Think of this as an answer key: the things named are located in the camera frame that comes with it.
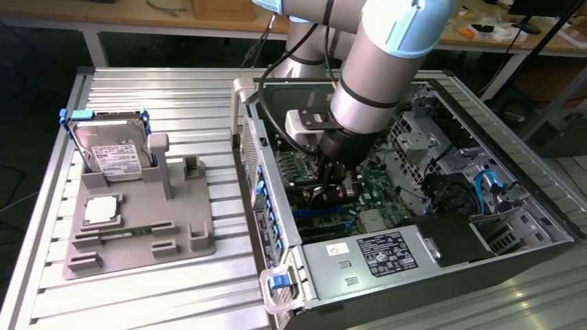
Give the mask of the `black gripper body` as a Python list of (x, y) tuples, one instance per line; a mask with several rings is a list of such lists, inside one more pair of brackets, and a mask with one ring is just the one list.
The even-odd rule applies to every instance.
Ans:
[(347, 129), (326, 130), (319, 143), (319, 168), (343, 166), (352, 171), (366, 161), (375, 145), (375, 133), (362, 134)]

